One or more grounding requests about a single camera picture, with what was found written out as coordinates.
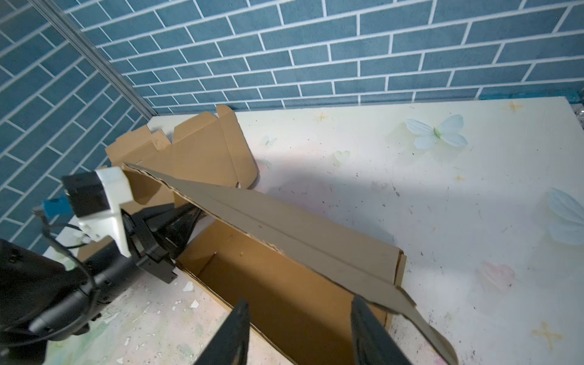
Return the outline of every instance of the cardboard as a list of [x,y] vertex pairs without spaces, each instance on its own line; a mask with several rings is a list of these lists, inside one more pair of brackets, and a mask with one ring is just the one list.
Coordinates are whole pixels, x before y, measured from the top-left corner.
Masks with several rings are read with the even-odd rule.
[[175,202],[175,195],[159,182],[129,171],[130,162],[175,176],[179,179],[242,187],[247,189],[258,176],[258,170],[237,123],[228,106],[217,107],[218,117],[209,112],[192,117],[175,128],[171,143],[158,130],[147,126],[118,137],[106,147],[112,166],[120,166],[132,187],[134,202],[125,204],[129,213],[144,207]]
[[405,316],[447,364],[458,363],[400,288],[398,248],[258,192],[126,165],[220,220],[179,257],[180,267],[229,307],[245,296],[255,328],[291,361],[353,363],[349,313],[358,294],[382,324],[383,312]]

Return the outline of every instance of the brick pattern wall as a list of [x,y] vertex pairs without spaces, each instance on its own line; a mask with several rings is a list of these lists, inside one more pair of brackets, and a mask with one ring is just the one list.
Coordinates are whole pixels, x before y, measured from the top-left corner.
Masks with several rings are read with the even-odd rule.
[[584,86],[582,0],[57,3],[160,114]]
[[43,253],[32,208],[64,193],[63,175],[106,165],[105,145],[145,123],[26,0],[0,0],[0,238]]

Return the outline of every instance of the table surface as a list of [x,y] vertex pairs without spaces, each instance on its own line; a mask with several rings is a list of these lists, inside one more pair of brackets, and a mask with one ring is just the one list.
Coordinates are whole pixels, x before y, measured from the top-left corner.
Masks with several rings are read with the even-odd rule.
[[[456,114],[468,146],[414,147],[406,119],[437,127]],[[148,125],[172,136],[188,117]],[[403,249],[403,287],[461,364],[580,363],[584,247],[547,232],[558,219],[552,188],[584,203],[584,131],[565,99],[237,118],[260,172],[254,189]],[[142,277],[88,335],[52,343],[47,363],[192,363],[227,312],[196,286],[183,291],[187,283],[182,273],[176,285]],[[394,318],[390,335],[413,363],[443,363],[407,320]],[[248,363],[287,360],[252,335]]]

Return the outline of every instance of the cable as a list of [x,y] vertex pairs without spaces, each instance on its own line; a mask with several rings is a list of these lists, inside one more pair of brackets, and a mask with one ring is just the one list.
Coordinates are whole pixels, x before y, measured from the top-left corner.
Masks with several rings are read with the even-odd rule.
[[81,228],[77,227],[76,225],[72,225],[72,224],[69,224],[69,223],[55,223],[55,224],[49,225],[48,227],[51,228],[51,229],[53,229],[53,228],[61,228],[61,227],[68,227],[68,228],[71,228],[73,230],[78,230],[78,231],[81,230]]
[[74,320],[73,322],[71,322],[70,324],[68,324],[67,326],[65,326],[63,328],[56,330],[55,332],[49,333],[49,334],[42,336],[42,337],[37,337],[37,338],[30,339],[30,340],[26,340],[26,341],[0,343],[0,347],[27,346],[27,345],[32,345],[32,344],[37,343],[37,342],[50,340],[51,338],[53,338],[57,335],[60,335],[61,333],[64,333],[64,332],[70,330],[71,328],[78,326],[81,323],[90,321],[91,320],[91,311],[93,310],[93,308],[95,307],[95,304],[98,301],[100,289],[98,288],[97,284],[95,283],[95,279],[93,278],[93,276],[91,275],[91,273],[89,272],[87,267],[85,267],[85,265],[83,265],[83,263],[78,258],[76,258],[75,255],[73,255],[65,246],[61,245],[56,239],[53,238],[53,236],[51,236],[50,226],[48,224],[47,217],[45,217],[44,213],[42,211],[34,211],[34,213],[39,219],[41,219],[41,222],[43,223],[42,235],[43,235],[43,237],[45,237],[48,240],[49,245],[51,245],[51,247],[53,247],[55,249],[55,251],[65,255],[70,260],[72,260],[73,263],[75,264],[75,266],[77,266],[79,268],[79,270],[81,270],[83,272],[83,274],[85,274],[85,276],[87,276],[89,284],[91,285],[91,288],[89,289],[89,305],[86,307],[84,314],[80,315],[76,320]]

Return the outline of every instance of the cardboard box lid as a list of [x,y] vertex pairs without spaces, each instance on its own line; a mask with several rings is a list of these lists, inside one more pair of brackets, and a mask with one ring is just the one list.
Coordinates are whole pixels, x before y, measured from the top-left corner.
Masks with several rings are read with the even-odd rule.
[[167,185],[208,214],[293,261],[408,318],[449,365],[458,364],[454,348],[416,310],[414,301],[393,285],[400,250],[253,190],[173,178],[126,163]]

